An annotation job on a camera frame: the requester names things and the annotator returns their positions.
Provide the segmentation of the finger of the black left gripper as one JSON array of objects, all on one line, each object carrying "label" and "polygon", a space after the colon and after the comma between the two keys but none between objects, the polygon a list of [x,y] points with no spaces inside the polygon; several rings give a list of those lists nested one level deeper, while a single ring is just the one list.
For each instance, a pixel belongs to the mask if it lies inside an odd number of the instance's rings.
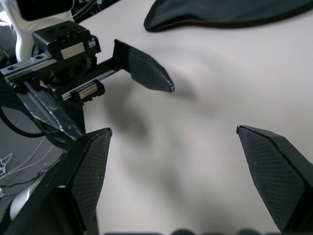
[{"label": "finger of the black left gripper", "polygon": [[154,91],[172,93],[175,85],[165,68],[150,55],[115,39],[112,58],[97,65],[101,72],[125,70],[131,78]]},{"label": "finger of the black left gripper", "polygon": [[23,104],[36,121],[46,124],[55,133],[71,140],[76,140],[84,135],[61,102],[50,92],[50,89],[36,90],[34,85],[27,81],[23,84],[26,88]]}]

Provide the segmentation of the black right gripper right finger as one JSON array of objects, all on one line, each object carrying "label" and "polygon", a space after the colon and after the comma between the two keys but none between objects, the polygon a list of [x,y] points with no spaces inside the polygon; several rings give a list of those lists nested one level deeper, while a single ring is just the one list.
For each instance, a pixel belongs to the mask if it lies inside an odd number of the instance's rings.
[{"label": "black right gripper right finger", "polygon": [[281,233],[313,235],[313,163],[285,137],[239,125],[253,183]]}]

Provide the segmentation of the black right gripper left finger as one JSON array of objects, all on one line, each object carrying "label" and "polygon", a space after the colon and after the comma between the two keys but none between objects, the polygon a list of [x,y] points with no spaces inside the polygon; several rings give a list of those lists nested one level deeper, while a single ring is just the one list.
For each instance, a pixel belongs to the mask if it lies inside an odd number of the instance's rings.
[{"label": "black right gripper left finger", "polygon": [[77,139],[41,179],[11,221],[0,222],[0,235],[86,235],[102,190],[112,130],[103,128]]}]

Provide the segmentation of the black red paddle case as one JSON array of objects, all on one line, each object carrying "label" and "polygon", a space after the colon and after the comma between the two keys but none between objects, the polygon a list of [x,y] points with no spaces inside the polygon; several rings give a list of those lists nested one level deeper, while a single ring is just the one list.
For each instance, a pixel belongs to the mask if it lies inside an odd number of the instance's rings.
[{"label": "black red paddle case", "polygon": [[270,24],[313,10],[313,0],[156,0],[145,20],[148,32],[186,24],[242,28]]}]

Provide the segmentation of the silver robot body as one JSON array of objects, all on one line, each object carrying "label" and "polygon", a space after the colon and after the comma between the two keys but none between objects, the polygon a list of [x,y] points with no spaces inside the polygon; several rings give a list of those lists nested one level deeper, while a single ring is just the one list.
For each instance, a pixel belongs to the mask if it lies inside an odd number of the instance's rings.
[{"label": "silver robot body", "polygon": [[11,221],[15,219],[17,214],[20,212],[20,210],[23,208],[29,197],[31,196],[32,192],[36,189],[37,185],[40,183],[40,179],[36,180],[34,183],[32,183],[30,186],[22,190],[20,193],[17,194],[17,196],[13,199],[9,215]]}]

